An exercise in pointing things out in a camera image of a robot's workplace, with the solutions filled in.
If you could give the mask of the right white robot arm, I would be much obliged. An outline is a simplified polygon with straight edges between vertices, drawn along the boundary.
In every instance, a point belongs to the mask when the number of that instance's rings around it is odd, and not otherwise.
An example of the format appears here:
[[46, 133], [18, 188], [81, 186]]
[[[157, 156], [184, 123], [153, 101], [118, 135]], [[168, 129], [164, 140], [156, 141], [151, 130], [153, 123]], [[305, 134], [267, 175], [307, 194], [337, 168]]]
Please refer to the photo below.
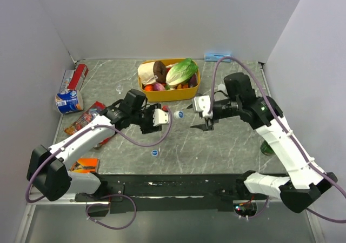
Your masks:
[[307, 153], [301, 153], [294, 144], [293, 134], [286, 133], [281, 125], [287, 124], [282, 110], [270, 97], [258, 97], [248, 75], [239, 72], [224, 78], [227, 99], [214, 101], [208, 95], [193, 98], [191, 108], [205, 120], [196, 125], [202, 131], [213, 130], [220, 119], [239, 116], [248, 123], [273, 149], [284, 166], [287, 176], [275, 177], [255, 171], [247, 171], [236, 180], [236, 192], [242, 199], [253, 194], [263, 194], [281, 199], [285, 206], [301, 213], [331, 188], [330, 180], [337, 181], [329, 172], [323, 171]]

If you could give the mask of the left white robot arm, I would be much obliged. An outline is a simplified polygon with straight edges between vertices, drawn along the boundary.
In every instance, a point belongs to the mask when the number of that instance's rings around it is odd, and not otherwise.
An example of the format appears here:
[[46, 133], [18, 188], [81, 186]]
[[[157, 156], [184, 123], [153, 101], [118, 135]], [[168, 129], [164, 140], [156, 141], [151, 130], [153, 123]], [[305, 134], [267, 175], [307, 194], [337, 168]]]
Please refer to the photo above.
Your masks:
[[108, 197], [108, 182], [96, 172], [77, 173], [71, 168], [75, 162], [104, 140], [118, 134], [134, 145], [152, 147], [126, 136], [122, 130], [137, 125], [142, 134], [160, 131], [162, 125], [172, 124], [169, 109], [160, 103], [145, 106], [146, 95], [136, 89], [129, 90], [125, 98], [103, 109], [89, 124], [64, 141], [49, 148], [36, 147], [27, 173], [29, 185], [25, 199], [36, 203], [44, 198], [55, 201], [67, 193], [86, 194], [95, 201]]

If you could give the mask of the clear plastic bottle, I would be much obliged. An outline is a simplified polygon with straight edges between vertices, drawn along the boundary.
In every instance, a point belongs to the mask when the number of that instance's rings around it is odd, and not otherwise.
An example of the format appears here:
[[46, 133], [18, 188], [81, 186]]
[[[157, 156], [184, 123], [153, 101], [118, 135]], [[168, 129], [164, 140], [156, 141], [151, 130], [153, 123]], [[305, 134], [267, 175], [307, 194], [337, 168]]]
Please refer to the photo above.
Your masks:
[[124, 88], [123, 88], [123, 86], [122, 86], [121, 84], [118, 84], [118, 85], [116, 86], [116, 91], [117, 91], [117, 93], [118, 93], [119, 95], [122, 94], [123, 90], [124, 90]]

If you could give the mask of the clear bottle with red label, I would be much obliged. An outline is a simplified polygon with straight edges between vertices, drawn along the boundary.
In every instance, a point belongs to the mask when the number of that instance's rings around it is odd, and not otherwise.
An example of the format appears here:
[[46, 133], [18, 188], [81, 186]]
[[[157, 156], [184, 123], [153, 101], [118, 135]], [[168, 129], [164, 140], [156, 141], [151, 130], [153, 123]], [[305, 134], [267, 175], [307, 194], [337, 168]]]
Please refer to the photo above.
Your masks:
[[226, 91], [227, 91], [224, 84], [218, 85], [218, 90], [219, 90], [219, 91], [223, 91], [223, 92], [226, 92]]

